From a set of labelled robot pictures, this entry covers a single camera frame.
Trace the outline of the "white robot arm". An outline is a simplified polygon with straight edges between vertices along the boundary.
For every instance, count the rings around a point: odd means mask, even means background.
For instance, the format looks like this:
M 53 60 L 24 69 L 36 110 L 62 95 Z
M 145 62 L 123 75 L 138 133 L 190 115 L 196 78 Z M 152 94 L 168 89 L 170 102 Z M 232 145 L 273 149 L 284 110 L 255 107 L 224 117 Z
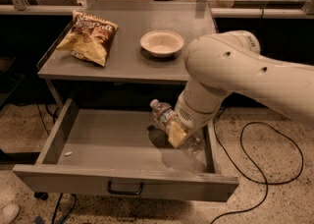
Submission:
M 232 93 L 314 127 L 314 67 L 262 56 L 248 31 L 200 36 L 186 47 L 183 62 L 188 81 L 175 111 L 193 131 L 212 121 Z

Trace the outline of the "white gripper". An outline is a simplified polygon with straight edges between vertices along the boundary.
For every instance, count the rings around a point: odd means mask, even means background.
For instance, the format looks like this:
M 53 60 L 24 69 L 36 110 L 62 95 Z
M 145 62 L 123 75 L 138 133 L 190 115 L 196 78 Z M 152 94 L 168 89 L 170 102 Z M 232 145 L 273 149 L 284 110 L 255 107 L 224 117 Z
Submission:
M 217 114 L 220 108 L 220 98 L 213 94 L 197 98 L 183 91 L 175 106 L 175 112 L 183 125 L 173 121 L 169 128 L 169 142 L 178 148 L 187 136 L 186 125 L 190 129 L 198 130 L 207 125 Z

